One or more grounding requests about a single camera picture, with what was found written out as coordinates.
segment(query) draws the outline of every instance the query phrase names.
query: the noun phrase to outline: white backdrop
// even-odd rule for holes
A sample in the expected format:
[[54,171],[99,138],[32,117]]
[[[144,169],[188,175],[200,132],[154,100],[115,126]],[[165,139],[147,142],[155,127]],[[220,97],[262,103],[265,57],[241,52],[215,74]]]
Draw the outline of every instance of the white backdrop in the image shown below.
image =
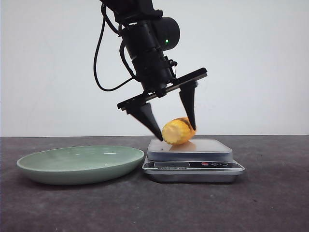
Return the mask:
[[[309,133],[309,1],[153,3],[180,25],[179,44],[165,53],[177,74],[208,70],[196,89],[198,134]],[[98,0],[1,1],[2,136],[150,135],[116,106],[141,93],[139,83],[111,93],[96,86],[101,19]],[[98,59],[106,87],[128,78],[120,42],[106,28]],[[178,91],[151,103],[161,128],[185,115]]]

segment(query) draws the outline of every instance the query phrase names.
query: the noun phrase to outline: gray table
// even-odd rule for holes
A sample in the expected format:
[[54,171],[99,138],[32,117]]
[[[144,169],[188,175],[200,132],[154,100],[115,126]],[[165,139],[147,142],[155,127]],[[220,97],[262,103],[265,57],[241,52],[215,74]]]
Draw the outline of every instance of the gray table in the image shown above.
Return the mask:
[[17,170],[19,158],[80,145],[146,151],[151,137],[2,138],[1,231],[309,231],[309,136],[205,137],[246,167],[235,183],[159,184],[138,168],[99,184],[38,184]]

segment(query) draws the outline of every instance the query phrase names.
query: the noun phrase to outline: stainless steel scale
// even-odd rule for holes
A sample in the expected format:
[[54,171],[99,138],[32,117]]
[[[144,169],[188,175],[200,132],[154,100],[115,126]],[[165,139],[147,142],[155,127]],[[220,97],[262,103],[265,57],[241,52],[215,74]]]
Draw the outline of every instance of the stainless steel scale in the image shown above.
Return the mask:
[[142,169],[157,182],[233,182],[245,170],[233,151],[214,139],[182,145],[152,140]]

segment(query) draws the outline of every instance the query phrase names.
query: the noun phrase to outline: green plate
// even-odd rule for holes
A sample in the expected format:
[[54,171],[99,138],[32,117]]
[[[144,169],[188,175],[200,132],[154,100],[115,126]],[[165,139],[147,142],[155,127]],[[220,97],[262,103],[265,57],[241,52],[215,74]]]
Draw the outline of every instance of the green plate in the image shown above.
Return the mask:
[[124,146],[80,146],[43,151],[17,161],[31,180],[51,185],[80,185],[114,179],[134,170],[144,152]]

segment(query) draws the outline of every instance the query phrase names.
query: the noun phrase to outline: yellow corn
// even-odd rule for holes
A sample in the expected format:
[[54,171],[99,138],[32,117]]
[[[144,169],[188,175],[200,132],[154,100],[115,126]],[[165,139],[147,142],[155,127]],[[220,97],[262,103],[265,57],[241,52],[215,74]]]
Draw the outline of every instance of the yellow corn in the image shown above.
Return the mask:
[[172,145],[184,144],[196,133],[187,117],[180,117],[168,122],[162,130],[165,142]]

